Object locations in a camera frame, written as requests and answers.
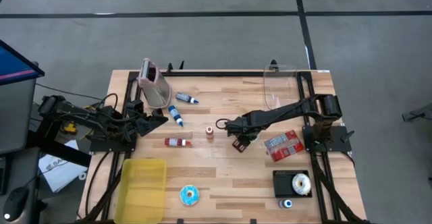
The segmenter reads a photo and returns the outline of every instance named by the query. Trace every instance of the red and white box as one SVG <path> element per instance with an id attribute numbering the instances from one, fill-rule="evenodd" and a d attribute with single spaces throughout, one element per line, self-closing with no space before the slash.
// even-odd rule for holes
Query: red and white box
<path id="1" fill-rule="evenodd" d="M 270 140 L 266 140 L 264 144 L 273 161 L 284 159 L 292 154 L 304 150 L 304 146 L 298 139 L 294 130 L 276 136 Z"/>

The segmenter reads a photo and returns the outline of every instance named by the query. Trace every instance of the computer mouse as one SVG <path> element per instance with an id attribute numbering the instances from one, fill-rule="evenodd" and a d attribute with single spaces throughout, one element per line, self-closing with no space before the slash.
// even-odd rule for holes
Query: computer mouse
<path id="1" fill-rule="evenodd" d="M 26 187 L 12 190 L 3 206 L 3 217 L 6 221 L 15 221 L 20 217 L 26 206 L 27 197 L 28 189 Z"/>

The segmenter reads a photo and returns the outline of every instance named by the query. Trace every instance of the monitor screen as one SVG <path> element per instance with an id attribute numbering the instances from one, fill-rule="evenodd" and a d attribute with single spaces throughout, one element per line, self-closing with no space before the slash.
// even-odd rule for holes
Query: monitor screen
<path id="1" fill-rule="evenodd" d="M 41 72 L 11 47 L 0 43 L 0 85 L 37 78 L 43 76 Z"/>

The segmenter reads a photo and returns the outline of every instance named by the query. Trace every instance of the small bottle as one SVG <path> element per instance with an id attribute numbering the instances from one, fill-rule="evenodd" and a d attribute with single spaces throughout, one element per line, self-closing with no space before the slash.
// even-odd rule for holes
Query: small bottle
<path id="1" fill-rule="evenodd" d="M 285 200 L 279 200 L 279 207 L 280 208 L 291 208 L 292 201 L 285 199 Z"/>
<path id="2" fill-rule="evenodd" d="M 169 106 L 168 111 L 171 114 L 171 116 L 174 118 L 175 122 L 183 127 L 183 119 L 178 113 L 176 107 L 174 107 L 174 105 L 171 105 Z"/>
<path id="3" fill-rule="evenodd" d="M 199 103 L 198 100 L 196 100 L 195 98 L 193 98 L 189 95 L 183 94 L 181 92 L 177 92 L 175 98 L 178 100 L 181 100 L 181 101 L 188 102 L 188 103 Z"/>
<path id="4" fill-rule="evenodd" d="M 190 143 L 187 140 L 182 140 L 179 138 L 165 138 L 165 145 L 166 146 L 192 146 L 192 143 Z"/>
<path id="5" fill-rule="evenodd" d="M 207 139 L 213 139 L 213 128 L 211 126 L 205 128 L 205 134 L 207 135 Z"/>

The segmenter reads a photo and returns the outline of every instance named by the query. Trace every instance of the yellow plastic bin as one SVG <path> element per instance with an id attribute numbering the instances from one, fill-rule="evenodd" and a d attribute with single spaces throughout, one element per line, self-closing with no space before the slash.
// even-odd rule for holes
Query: yellow plastic bin
<path id="1" fill-rule="evenodd" d="M 128 159 L 123 163 L 114 222 L 159 223 L 163 217 L 167 164 L 160 159 Z"/>

